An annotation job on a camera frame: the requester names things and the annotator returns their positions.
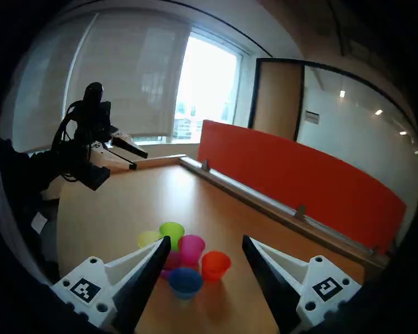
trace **glass wall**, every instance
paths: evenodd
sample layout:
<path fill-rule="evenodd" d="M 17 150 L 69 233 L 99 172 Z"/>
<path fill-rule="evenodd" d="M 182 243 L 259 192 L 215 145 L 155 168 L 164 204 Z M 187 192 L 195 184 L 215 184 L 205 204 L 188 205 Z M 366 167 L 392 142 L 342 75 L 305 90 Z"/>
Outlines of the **glass wall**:
<path fill-rule="evenodd" d="M 397 239 L 404 237 L 418 202 L 418 140 L 394 104 L 354 79 L 306 66 L 297 141 L 391 189 L 407 205 Z"/>

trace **purple cup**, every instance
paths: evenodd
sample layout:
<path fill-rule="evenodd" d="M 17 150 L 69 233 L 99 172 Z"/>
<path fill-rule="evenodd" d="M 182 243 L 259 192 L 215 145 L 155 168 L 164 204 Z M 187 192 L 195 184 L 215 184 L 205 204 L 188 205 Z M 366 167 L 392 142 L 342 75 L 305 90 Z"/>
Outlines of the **purple cup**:
<path fill-rule="evenodd" d="M 181 264 L 181 255 L 176 250 L 171 250 L 167 256 L 166 263 L 164 264 L 163 270 L 161 270 L 161 277 L 169 279 L 172 270 L 179 267 Z"/>
<path fill-rule="evenodd" d="M 181 261 L 188 266 L 197 266 L 206 243 L 197 235 L 184 235 L 178 241 Z"/>

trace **plastic cup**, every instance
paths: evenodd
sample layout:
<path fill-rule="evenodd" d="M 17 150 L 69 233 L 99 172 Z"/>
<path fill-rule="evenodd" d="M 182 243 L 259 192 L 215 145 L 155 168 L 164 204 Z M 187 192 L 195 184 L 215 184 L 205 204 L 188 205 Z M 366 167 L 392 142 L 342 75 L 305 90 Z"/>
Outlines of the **plastic cup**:
<path fill-rule="evenodd" d="M 138 236 L 138 246 L 144 248 L 145 246 L 160 240 L 162 237 L 163 236 L 158 231 L 144 231 Z"/>
<path fill-rule="evenodd" d="M 201 260 L 201 272 L 205 281 L 218 281 L 229 268 L 231 259 L 222 252 L 209 252 Z"/>
<path fill-rule="evenodd" d="M 184 235 L 184 227 L 178 223 L 168 222 L 159 227 L 162 235 L 168 235 L 171 238 L 171 249 L 178 251 L 178 241 Z"/>
<path fill-rule="evenodd" d="M 171 250 L 166 263 L 164 264 L 163 270 L 161 270 L 161 277 L 164 279 L 169 279 L 172 271 L 179 267 L 181 264 L 181 255 L 176 250 Z"/>
<path fill-rule="evenodd" d="M 195 270 L 178 268 L 170 273 L 169 285 L 179 299 L 191 299 L 203 286 L 203 278 Z"/>
<path fill-rule="evenodd" d="M 185 235 L 178 241 L 181 260 L 188 266 L 197 266 L 206 243 L 197 235 Z"/>

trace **blue cup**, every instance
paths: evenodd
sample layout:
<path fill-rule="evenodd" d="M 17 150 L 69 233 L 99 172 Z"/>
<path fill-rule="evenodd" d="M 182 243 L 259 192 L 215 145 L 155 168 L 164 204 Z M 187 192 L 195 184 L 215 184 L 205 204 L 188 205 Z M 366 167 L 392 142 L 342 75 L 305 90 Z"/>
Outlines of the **blue cup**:
<path fill-rule="evenodd" d="M 191 299 L 203 286 L 203 278 L 195 270 L 177 268 L 169 276 L 169 285 L 179 299 Z"/>

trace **green cup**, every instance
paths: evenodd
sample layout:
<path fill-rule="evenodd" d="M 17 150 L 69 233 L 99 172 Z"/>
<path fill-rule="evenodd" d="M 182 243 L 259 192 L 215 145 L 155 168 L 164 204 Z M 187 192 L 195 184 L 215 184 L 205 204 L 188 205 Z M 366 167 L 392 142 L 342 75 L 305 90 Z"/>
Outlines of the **green cup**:
<path fill-rule="evenodd" d="M 159 232 L 171 238 L 171 249 L 178 251 L 178 240 L 184 235 L 184 227 L 175 222 L 167 222 L 159 227 Z"/>

